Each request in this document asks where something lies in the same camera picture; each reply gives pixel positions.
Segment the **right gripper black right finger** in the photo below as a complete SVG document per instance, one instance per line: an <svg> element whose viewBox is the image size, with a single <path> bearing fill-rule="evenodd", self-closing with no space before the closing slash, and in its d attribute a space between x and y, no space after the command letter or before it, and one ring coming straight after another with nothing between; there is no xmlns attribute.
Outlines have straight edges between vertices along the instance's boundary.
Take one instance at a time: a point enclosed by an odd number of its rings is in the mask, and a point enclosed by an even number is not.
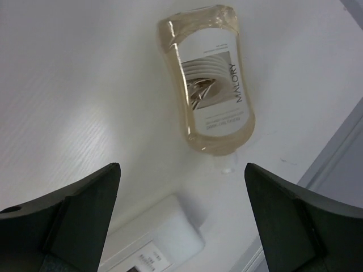
<svg viewBox="0 0 363 272"><path fill-rule="evenodd" d="M362 271L362 209L254 163L244 170L269 271Z"/></svg>

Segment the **clear Malory soap bottle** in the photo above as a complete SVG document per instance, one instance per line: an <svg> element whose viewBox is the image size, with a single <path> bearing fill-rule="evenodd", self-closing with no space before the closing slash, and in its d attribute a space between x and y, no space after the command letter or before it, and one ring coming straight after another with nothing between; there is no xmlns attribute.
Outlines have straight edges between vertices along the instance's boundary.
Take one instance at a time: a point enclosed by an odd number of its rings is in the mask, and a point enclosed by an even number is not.
<svg viewBox="0 0 363 272"><path fill-rule="evenodd" d="M160 20L157 31L185 140L211 155L223 173L233 172L237 149L250 139L256 122L235 10L214 5L180 12Z"/></svg>

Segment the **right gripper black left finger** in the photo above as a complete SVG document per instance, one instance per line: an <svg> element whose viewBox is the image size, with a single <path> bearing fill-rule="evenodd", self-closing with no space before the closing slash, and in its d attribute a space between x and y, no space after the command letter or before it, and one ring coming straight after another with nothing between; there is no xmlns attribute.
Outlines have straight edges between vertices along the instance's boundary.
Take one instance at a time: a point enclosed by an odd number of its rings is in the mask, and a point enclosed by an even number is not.
<svg viewBox="0 0 363 272"><path fill-rule="evenodd" d="M1 211L1 271L97 271L121 168Z"/></svg>

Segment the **white Bonaits lotion tube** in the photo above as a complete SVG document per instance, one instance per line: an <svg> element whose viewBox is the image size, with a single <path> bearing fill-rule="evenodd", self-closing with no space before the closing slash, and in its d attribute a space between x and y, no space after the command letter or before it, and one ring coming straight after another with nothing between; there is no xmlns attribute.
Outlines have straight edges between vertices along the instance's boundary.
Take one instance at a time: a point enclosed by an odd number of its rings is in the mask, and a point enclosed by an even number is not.
<svg viewBox="0 0 363 272"><path fill-rule="evenodd" d="M175 271L205 241L175 195L161 200L107 236L99 271Z"/></svg>

